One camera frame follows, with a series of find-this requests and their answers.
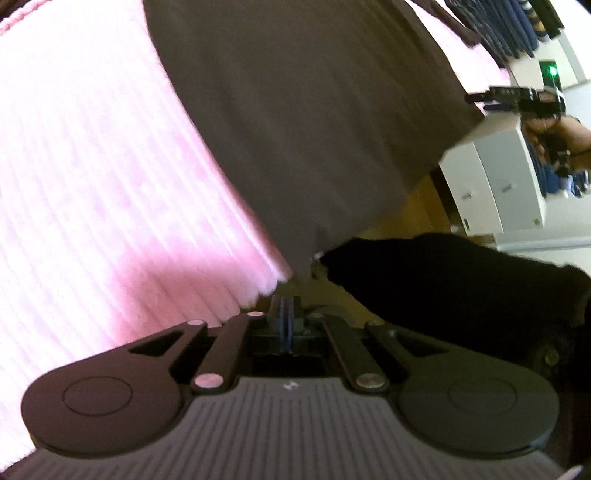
blue clothing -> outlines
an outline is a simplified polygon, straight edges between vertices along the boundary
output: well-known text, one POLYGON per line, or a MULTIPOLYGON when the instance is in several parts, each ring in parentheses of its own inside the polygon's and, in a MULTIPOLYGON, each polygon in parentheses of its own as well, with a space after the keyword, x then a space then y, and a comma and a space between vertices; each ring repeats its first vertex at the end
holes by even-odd
POLYGON ((527 15, 523 11, 522 6, 519 4, 517 0, 509 0, 511 5, 513 6, 513 10, 515 11, 515 15, 521 24, 521 27, 525 33, 525 37, 531 47, 532 50, 537 50, 540 46, 540 41, 538 39, 538 35, 536 34, 533 25, 527 15))
POLYGON ((505 44, 508 46, 511 57, 519 58, 519 52, 523 50, 521 42, 515 39, 515 36, 511 33, 508 28, 504 17, 500 13, 501 2, 503 0, 472 0, 478 2, 482 10, 486 12, 486 15, 490 19, 490 26, 499 32, 499 38, 502 38, 505 44))
POLYGON ((495 0, 498 4, 498 12, 501 16, 502 22, 509 30, 509 34, 513 38, 518 50, 526 52, 530 57, 534 57, 534 50, 530 47, 527 40, 527 35, 521 26, 515 10, 511 4, 511 0, 495 0))

brown t-shirt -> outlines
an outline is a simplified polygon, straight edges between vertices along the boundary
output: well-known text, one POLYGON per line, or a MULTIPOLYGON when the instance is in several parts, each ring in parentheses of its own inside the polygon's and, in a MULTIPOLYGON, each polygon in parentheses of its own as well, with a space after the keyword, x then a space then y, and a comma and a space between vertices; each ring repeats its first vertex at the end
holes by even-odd
POLYGON ((482 114, 404 0, 144 0, 158 55, 296 273, 403 207, 482 114))

black fabric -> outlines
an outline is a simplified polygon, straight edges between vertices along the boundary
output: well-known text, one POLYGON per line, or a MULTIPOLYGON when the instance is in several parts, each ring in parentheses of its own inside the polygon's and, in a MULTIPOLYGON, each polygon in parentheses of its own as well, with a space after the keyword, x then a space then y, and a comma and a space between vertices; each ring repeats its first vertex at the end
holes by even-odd
POLYGON ((447 10, 445 10, 437 0, 411 0, 420 6, 425 12, 428 12, 442 23, 447 25, 462 41, 469 47, 474 47, 480 43, 480 35, 466 28, 458 22, 447 10))
POLYGON ((403 207, 483 118, 404 0, 144 0, 172 85, 292 269, 403 207))
POLYGON ((467 239, 354 239, 321 259, 328 279, 384 320, 496 356, 546 377, 548 347, 571 355, 591 278, 578 268, 512 257, 467 239))
POLYGON ((564 28, 564 24, 550 0, 530 0, 530 3, 538 14, 540 21, 544 24, 550 38, 558 37, 560 29, 564 28))

